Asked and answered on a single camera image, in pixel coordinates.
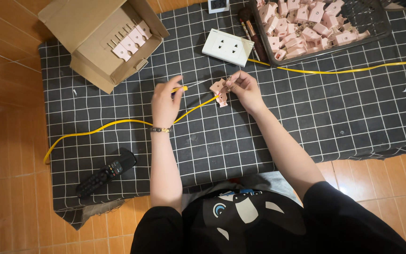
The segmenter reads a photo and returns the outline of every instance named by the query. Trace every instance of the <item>basket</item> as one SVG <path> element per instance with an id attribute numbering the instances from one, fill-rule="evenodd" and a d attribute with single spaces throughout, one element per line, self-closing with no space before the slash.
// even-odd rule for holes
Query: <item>basket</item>
<path id="1" fill-rule="evenodd" d="M 380 0 L 344 0 L 344 2 L 345 4 L 342 6 L 340 14 L 347 18 L 352 26 L 355 26 L 360 33 L 368 30 L 370 32 L 370 36 L 368 38 L 343 46 L 337 46 L 319 52 L 314 52 L 312 54 L 278 61 L 274 57 L 274 53 L 272 52 L 269 40 L 266 36 L 266 31 L 261 25 L 259 11 L 256 7 L 256 0 L 250 0 L 253 16 L 255 17 L 256 24 L 259 24 L 259 34 L 261 36 L 262 43 L 264 44 L 270 64 L 275 67 L 289 65 L 316 56 L 331 54 L 337 51 L 377 41 L 391 34 L 391 24 L 388 21 L 388 16 L 386 15 L 385 9 L 383 9 L 382 5 L 380 4 Z"/>

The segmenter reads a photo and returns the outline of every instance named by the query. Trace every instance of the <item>remote control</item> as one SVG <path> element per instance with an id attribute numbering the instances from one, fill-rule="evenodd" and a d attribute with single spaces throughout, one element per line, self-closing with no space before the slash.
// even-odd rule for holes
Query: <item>remote control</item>
<path id="1" fill-rule="evenodd" d="M 123 174 L 136 165 L 134 154 L 127 151 L 121 154 L 117 159 L 102 167 L 91 177 L 81 182 L 76 187 L 76 196 L 78 198 L 86 198 L 95 192 L 98 188 L 108 184 L 115 177 Z"/>

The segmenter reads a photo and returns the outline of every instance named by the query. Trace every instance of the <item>grid pattern fabric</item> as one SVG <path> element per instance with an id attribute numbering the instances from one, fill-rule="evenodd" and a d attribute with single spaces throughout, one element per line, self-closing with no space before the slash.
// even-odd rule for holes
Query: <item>grid pattern fabric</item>
<path id="1" fill-rule="evenodd" d="M 120 119 L 152 122 L 155 84 L 183 75 L 191 86 L 179 115 L 212 98 L 209 87 L 244 70 L 258 80 L 262 98 L 315 162 L 386 158 L 406 153 L 406 65 L 339 75 L 301 74 L 248 62 L 245 68 L 201 53 L 211 28 L 244 37 L 231 1 L 227 12 L 208 14 L 207 3 L 158 14 L 170 36 L 140 72 L 107 95 L 70 69 L 71 55 L 56 40 L 39 47 L 49 144 L 60 136 L 94 130 Z M 388 38 L 320 56 L 288 68 L 341 71 L 406 61 L 406 11 L 388 12 Z M 214 182 L 276 170 L 264 139 L 237 97 L 228 107 L 209 103 L 173 125 L 171 142 L 185 193 Z M 69 137 L 51 153 L 54 210 L 75 228 L 86 205 L 149 194 L 151 141 L 148 126 L 122 123 L 90 136 Z M 75 188 L 127 148 L 137 165 L 79 200 Z"/>

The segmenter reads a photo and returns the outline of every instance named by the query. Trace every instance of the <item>person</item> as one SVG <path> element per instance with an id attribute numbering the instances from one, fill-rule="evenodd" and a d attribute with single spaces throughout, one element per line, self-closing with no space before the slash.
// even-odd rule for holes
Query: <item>person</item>
<path id="1" fill-rule="evenodd" d="M 176 119 L 183 89 L 174 99 L 171 91 L 181 86 L 181 79 L 156 86 L 154 127 L 170 128 Z M 238 71 L 225 85 L 255 119 L 276 167 L 303 207 L 276 192 L 240 185 L 214 187 L 182 207 L 169 134 L 152 132 L 152 207 L 136 228 L 131 253 L 406 253 L 399 234 L 325 181 L 266 107 L 255 78 Z"/>

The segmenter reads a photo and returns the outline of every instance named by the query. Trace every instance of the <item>cartoon eye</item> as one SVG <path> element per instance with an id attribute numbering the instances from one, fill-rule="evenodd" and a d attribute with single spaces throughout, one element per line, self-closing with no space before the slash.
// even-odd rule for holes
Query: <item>cartoon eye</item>
<path id="1" fill-rule="evenodd" d="M 216 218 L 219 217 L 219 215 L 222 214 L 222 211 L 225 209 L 226 205 L 222 204 L 222 203 L 217 203 L 216 205 L 214 205 L 214 208 L 212 209 L 212 212 L 214 213 L 214 216 Z"/>

